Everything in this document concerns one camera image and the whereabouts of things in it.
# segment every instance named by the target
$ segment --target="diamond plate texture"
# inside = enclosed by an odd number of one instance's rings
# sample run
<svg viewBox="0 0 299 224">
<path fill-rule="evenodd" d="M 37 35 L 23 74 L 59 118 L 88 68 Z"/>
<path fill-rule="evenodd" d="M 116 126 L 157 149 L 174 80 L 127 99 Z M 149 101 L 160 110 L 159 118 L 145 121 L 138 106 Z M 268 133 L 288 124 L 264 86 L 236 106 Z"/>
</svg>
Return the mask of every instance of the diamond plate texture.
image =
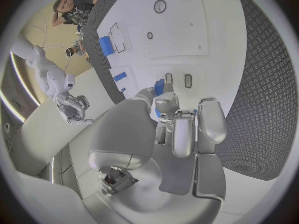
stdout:
<svg viewBox="0 0 299 224">
<path fill-rule="evenodd" d="M 116 1 L 117 0 L 98 0 L 90 13 L 86 26 L 83 28 L 83 45 L 89 55 L 90 62 L 95 68 L 109 97 L 115 104 L 123 101 L 125 96 L 118 90 L 109 71 L 111 66 L 99 44 L 97 29 Z"/>
<path fill-rule="evenodd" d="M 215 153 L 224 167 L 266 181 L 279 175 L 293 143 L 297 86 L 274 26 L 251 0 L 241 3 L 247 30 L 245 67 L 226 117 L 227 138 Z"/>
</svg>

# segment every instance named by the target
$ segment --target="man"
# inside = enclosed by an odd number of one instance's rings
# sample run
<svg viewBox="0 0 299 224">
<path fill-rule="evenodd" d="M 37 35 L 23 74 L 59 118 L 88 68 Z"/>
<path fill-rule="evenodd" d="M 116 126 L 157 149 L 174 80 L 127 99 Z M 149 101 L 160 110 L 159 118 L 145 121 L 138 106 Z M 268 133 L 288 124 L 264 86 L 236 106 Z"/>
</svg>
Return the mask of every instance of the man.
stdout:
<svg viewBox="0 0 299 224">
<path fill-rule="evenodd" d="M 54 14 L 51 18 L 51 26 L 70 21 L 84 26 L 96 2 L 97 0 L 57 0 L 53 5 Z"/>
<path fill-rule="evenodd" d="M 68 57 L 71 57 L 74 54 L 77 54 L 78 56 L 84 56 L 85 55 L 85 49 L 82 45 L 82 40 L 81 39 L 77 39 L 73 42 L 73 47 L 69 47 L 66 50 L 66 55 Z"/>
</svg>

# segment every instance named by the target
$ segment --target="blue block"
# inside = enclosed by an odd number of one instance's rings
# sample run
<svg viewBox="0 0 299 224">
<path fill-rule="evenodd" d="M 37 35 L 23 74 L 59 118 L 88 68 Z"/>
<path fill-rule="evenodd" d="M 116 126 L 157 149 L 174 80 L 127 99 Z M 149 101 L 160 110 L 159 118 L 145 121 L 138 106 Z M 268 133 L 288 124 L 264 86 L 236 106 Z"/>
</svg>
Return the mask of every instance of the blue block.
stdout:
<svg viewBox="0 0 299 224">
<path fill-rule="evenodd" d="M 104 53 L 104 56 L 109 56 L 114 53 L 113 46 L 111 44 L 111 40 L 109 36 L 103 36 L 99 39 L 100 46 Z"/>
<path fill-rule="evenodd" d="M 118 74 L 117 76 L 113 77 L 113 79 L 114 79 L 115 81 L 119 81 L 119 80 L 121 80 L 121 79 L 124 78 L 124 77 L 127 77 L 127 75 L 126 75 L 125 72 Z"/>
<path fill-rule="evenodd" d="M 160 118 L 161 113 L 157 110 L 157 108 L 155 108 L 155 111 L 156 111 L 156 115 L 157 115 L 157 117 Z"/>
<path fill-rule="evenodd" d="M 157 81 L 154 85 L 154 89 L 156 91 L 157 96 L 162 95 L 164 89 L 164 79 Z"/>
</svg>

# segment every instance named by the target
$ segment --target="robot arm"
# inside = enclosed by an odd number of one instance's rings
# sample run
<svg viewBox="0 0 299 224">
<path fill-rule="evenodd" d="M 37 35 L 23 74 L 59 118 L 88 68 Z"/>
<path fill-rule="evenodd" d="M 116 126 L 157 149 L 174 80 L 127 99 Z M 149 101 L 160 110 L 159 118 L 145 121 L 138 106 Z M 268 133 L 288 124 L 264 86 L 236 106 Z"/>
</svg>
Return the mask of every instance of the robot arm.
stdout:
<svg viewBox="0 0 299 224">
<path fill-rule="evenodd" d="M 75 85 L 75 77 L 65 74 L 54 62 L 49 61 L 45 51 L 33 46 L 22 34 L 19 35 L 11 51 L 26 60 L 26 64 L 35 70 L 35 79 L 43 92 L 53 101 L 62 117 L 69 124 L 92 124 L 92 119 L 84 120 L 89 103 L 85 96 L 73 97 L 69 94 Z"/>
</svg>

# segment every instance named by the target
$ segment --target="gray curved surface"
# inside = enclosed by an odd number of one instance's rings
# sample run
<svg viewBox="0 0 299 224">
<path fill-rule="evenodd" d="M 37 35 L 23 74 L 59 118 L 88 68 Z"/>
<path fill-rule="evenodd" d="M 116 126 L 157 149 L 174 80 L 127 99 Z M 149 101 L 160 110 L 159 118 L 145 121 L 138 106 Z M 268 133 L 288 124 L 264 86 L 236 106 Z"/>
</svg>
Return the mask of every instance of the gray curved surface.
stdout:
<svg viewBox="0 0 299 224">
<path fill-rule="evenodd" d="M 293 143 L 298 115 L 295 74 L 274 26 L 241 0 L 247 29 L 244 72 L 226 117 L 228 135 L 216 145 L 223 166 L 261 180 L 276 178 Z"/>
</svg>

